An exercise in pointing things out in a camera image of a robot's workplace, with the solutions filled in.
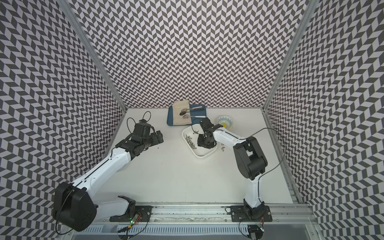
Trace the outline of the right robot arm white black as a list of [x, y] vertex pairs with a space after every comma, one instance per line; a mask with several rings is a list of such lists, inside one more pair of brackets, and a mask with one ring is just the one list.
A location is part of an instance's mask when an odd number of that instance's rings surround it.
[[248, 219], [257, 220], [267, 211], [261, 197], [260, 185], [268, 166], [267, 158], [255, 137], [240, 137], [228, 131], [222, 125], [214, 125], [209, 118], [199, 122], [202, 133], [198, 136], [198, 146], [206, 149], [222, 143], [231, 147], [236, 164], [245, 182], [244, 212]]

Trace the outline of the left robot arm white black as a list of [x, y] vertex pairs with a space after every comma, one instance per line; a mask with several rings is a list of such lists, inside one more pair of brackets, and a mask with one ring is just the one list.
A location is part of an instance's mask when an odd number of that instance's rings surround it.
[[95, 220], [123, 220], [135, 223], [139, 218], [136, 201], [118, 196], [116, 200], [98, 202], [94, 199], [100, 188], [130, 161], [152, 146], [163, 143], [161, 131], [156, 131], [146, 120], [135, 124], [131, 134], [121, 140], [90, 171], [72, 183], [61, 183], [55, 190], [53, 218], [57, 223], [81, 232]]

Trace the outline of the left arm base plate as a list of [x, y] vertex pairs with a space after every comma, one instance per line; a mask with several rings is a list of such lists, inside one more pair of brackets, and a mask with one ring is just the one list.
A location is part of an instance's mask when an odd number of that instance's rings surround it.
[[123, 215], [110, 217], [110, 222], [130, 222], [136, 214], [140, 214], [140, 222], [148, 222], [151, 218], [153, 206], [136, 206], [126, 210]]

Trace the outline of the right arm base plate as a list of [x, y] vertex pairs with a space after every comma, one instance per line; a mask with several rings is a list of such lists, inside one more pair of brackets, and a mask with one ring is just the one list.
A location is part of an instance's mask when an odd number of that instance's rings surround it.
[[265, 223], [273, 221], [269, 206], [261, 205], [255, 209], [249, 209], [246, 206], [230, 206], [232, 222], [260, 222]]

